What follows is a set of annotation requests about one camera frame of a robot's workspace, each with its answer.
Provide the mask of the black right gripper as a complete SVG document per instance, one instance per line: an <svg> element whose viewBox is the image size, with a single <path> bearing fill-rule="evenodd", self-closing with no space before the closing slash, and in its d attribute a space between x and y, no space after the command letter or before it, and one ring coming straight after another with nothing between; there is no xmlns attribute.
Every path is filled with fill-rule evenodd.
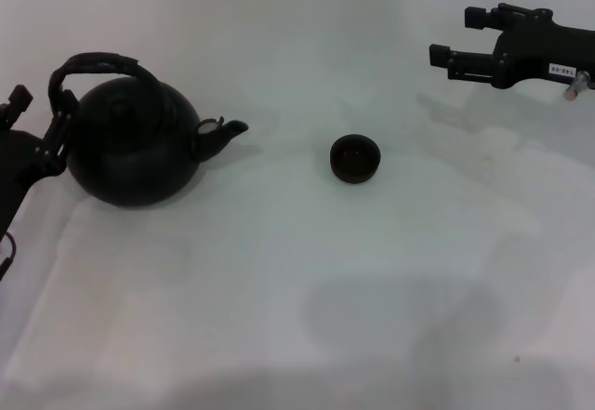
<svg viewBox="0 0 595 410"><path fill-rule="evenodd" d="M499 89L530 79L563 83L569 90L594 87L594 32L557 24L550 9L467 7L464 23L501 35L492 56L430 45L430 65L446 69L450 80L492 81Z"/></svg>

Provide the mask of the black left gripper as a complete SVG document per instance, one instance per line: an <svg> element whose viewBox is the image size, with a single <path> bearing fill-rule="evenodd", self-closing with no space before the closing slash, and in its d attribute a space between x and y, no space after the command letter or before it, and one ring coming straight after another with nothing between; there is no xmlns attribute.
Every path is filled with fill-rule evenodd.
<svg viewBox="0 0 595 410"><path fill-rule="evenodd" d="M25 85L16 85L8 103L0 107L1 127L12 127L33 101ZM71 147L74 120L80 102L70 89L59 89L57 107L42 139L19 130L1 131L1 241L10 242L10 253L1 257L1 278L12 265L17 252L8 232L29 189L39 180L55 177L65 170Z"/></svg>

